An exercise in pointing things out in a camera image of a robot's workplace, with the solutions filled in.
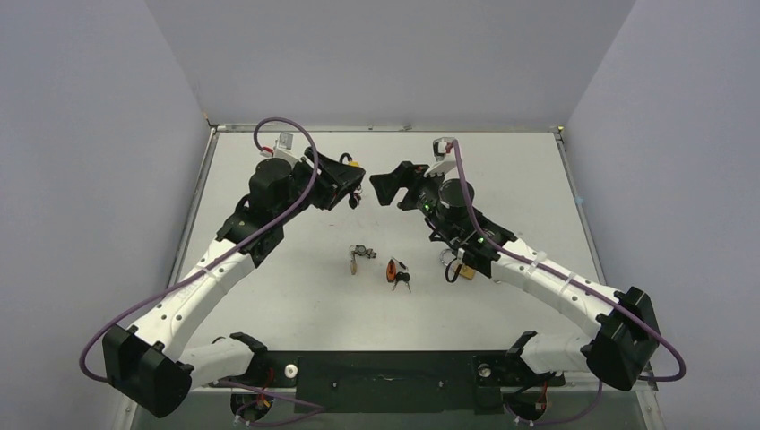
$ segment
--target red wire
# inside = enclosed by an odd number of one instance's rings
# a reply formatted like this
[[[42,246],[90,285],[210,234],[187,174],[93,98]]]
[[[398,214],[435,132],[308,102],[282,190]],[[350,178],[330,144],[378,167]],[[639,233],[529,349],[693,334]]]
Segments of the red wire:
[[[544,389],[541,391],[541,395],[539,396],[539,399],[536,400],[536,403],[541,403],[541,399],[546,397],[546,393],[548,391],[548,381],[544,382]],[[547,402],[544,401],[543,409],[546,410]]]
[[[262,390],[266,390],[269,388],[269,384],[274,381],[274,370],[272,368],[269,368],[269,375],[266,377],[266,382],[263,384]],[[259,401],[264,401],[263,394],[259,393],[259,395],[256,397]]]

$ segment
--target white table surface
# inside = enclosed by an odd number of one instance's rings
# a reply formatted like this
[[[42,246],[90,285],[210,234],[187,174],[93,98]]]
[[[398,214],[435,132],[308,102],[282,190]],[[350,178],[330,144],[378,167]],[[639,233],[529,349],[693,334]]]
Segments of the white table surface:
[[[262,133],[272,145],[277,133]],[[475,205],[549,258],[596,280],[592,255],[551,133],[314,133],[318,150],[337,159],[350,152],[367,170],[361,205],[310,208],[285,226],[285,239],[262,266],[240,281],[199,327],[188,347],[235,331],[271,350],[465,350],[509,348],[527,330],[578,332],[564,316],[508,284],[482,275],[444,280],[441,243],[418,211],[381,207],[368,181],[400,161],[432,164],[431,142],[454,135],[462,144]],[[307,145],[296,135],[294,149]],[[250,133],[221,133],[189,238],[182,273],[215,237],[261,161]],[[455,172],[448,177],[456,177]],[[396,201],[402,198],[399,192]],[[363,244],[375,260],[358,260],[351,276],[348,248]],[[385,265],[394,256],[410,267],[411,290],[394,292]]]

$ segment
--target keychain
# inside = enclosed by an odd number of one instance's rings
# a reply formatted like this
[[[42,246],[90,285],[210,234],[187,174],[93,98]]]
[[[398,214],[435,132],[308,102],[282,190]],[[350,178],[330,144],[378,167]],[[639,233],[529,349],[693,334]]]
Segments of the keychain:
[[[393,288],[391,291],[395,291],[396,287],[399,285],[399,282],[403,282],[406,284],[406,288],[411,293],[411,287],[409,285],[411,275],[409,274],[409,268],[406,267],[406,264],[396,260],[393,257],[391,257],[391,260],[388,261],[388,266],[385,268],[385,280],[393,283]]]

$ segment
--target metal frame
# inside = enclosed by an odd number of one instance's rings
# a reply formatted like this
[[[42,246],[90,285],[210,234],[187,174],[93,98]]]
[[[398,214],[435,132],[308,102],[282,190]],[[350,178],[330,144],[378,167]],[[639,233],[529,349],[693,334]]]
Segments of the metal frame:
[[[206,145],[206,152],[203,156],[203,162],[201,165],[201,169],[198,175],[198,180],[195,185],[195,191],[194,191],[194,197],[191,202],[190,208],[188,210],[187,219],[185,226],[183,228],[182,236],[180,239],[180,243],[177,249],[177,255],[174,260],[174,264],[172,266],[171,276],[169,278],[169,284],[168,286],[176,283],[180,276],[180,270],[182,267],[183,260],[185,259],[186,250],[189,242],[189,238],[192,235],[193,232],[193,225],[195,222],[195,218],[198,212],[198,207],[200,206],[201,199],[203,197],[203,189],[206,185],[206,180],[209,175],[209,170],[211,169],[212,159],[214,152],[216,151],[217,142],[219,140],[219,134],[220,133],[251,133],[253,132],[253,129],[255,128],[255,125],[212,125],[210,130],[210,136],[209,140]],[[528,127],[514,127],[514,126],[506,126],[506,127],[484,127],[482,129],[480,128],[474,128],[473,127],[464,127],[462,129],[456,128],[456,127],[437,127],[437,126],[430,126],[430,127],[420,127],[413,129],[410,125],[405,125],[402,128],[399,128],[397,125],[382,125],[382,126],[345,126],[345,127],[334,127],[334,126],[310,126],[309,129],[311,131],[315,132],[329,132],[329,133],[356,133],[356,132],[366,132],[366,133],[398,133],[398,132],[407,132],[407,133],[424,133],[424,132],[442,132],[442,133],[462,133],[462,132],[483,132],[483,133],[505,133],[505,132],[512,132],[512,133],[546,133],[550,132],[555,135],[556,141],[557,141],[557,150],[559,151],[560,158],[563,163],[563,167],[566,172],[568,183],[570,184],[570,189],[573,194],[573,197],[576,199],[576,208],[578,210],[578,216],[581,220],[581,224],[583,226],[583,232],[586,236],[586,241],[589,246],[589,251],[592,255],[592,260],[594,263],[595,270],[597,272],[597,276],[599,278],[599,281],[602,284],[606,284],[604,272],[601,268],[599,255],[596,251],[596,246],[594,245],[592,233],[589,229],[588,221],[586,219],[585,213],[583,211],[583,205],[581,202],[578,202],[577,199],[579,198],[577,188],[575,186],[575,182],[573,180],[573,175],[571,173],[571,169],[569,166],[569,162],[567,160],[566,156],[566,148],[565,144],[562,140],[561,135],[561,127],[553,127],[549,130],[540,130],[540,129],[531,129]],[[263,131],[266,132],[278,132],[278,131],[289,131],[290,129],[286,126],[279,126],[279,125],[266,125],[262,128]],[[566,375],[567,385],[564,387],[556,387],[557,391],[595,391],[598,381],[593,378],[590,375],[585,374],[567,374]],[[649,383],[639,382],[637,383],[633,391],[636,392],[636,397],[639,400],[639,405],[641,407],[643,420],[647,426],[648,429],[664,429],[665,425],[662,421],[661,413],[659,406],[657,404],[657,399],[655,397],[655,391],[657,390],[656,385],[650,385]],[[243,390],[238,389],[218,389],[218,388],[198,388],[195,389],[194,392],[196,393],[231,393],[231,392],[242,392]],[[280,389],[273,389],[273,391],[280,391],[280,392],[295,392],[295,388],[280,388]],[[501,389],[502,392],[511,392],[514,391],[513,388],[507,388],[504,387]],[[127,398],[126,396],[121,396],[121,400],[119,401],[119,406],[117,408],[117,413],[115,415],[114,419],[114,430],[130,430],[132,428],[132,423],[134,421],[135,417],[135,411],[138,408],[138,405],[132,401],[131,399]]]

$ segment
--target metal key ring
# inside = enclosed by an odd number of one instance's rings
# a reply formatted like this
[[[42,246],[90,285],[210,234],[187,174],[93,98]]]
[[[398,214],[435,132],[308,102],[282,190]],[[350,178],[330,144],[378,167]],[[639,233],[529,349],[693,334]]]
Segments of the metal key ring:
[[[452,255],[452,257],[453,257],[453,258],[456,260],[456,254],[454,254],[454,253],[453,253],[453,251],[452,251],[451,249],[449,249],[449,248],[446,248],[445,250],[441,251],[441,254],[440,254],[440,256],[438,257],[438,258],[440,258],[440,259],[441,259],[441,264],[443,264],[443,265],[444,265],[444,267],[445,267],[445,266],[448,266],[448,265],[449,265],[449,263],[451,262],[451,260],[449,260],[449,261],[446,261],[446,260],[444,259],[444,255],[446,255],[446,253],[449,253],[449,254],[451,254],[451,255]]]

